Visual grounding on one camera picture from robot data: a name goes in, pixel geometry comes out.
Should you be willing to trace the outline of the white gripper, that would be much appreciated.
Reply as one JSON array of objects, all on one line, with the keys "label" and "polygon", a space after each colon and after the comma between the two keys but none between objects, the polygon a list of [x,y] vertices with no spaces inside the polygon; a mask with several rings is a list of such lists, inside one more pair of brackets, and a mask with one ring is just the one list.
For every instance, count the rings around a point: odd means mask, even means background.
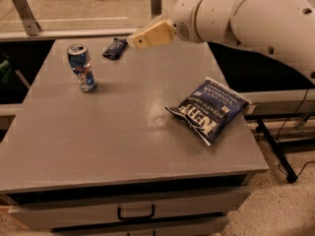
[{"label": "white gripper", "polygon": [[165,45],[170,43],[176,35],[184,41],[201,43],[202,39],[197,32],[196,20],[202,1],[177,0],[171,12],[173,27],[169,21],[160,20],[129,35],[128,44],[138,49]]}]

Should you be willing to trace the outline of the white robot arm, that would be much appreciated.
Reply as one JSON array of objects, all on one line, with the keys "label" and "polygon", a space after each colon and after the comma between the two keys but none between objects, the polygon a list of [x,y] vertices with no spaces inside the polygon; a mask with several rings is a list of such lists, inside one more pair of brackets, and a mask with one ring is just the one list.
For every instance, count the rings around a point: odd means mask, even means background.
[{"label": "white robot arm", "polygon": [[127,41],[147,48],[176,37],[260,53],[315,83],[315,9],[306,0],[177,0],[170,17],[154,18]]}]

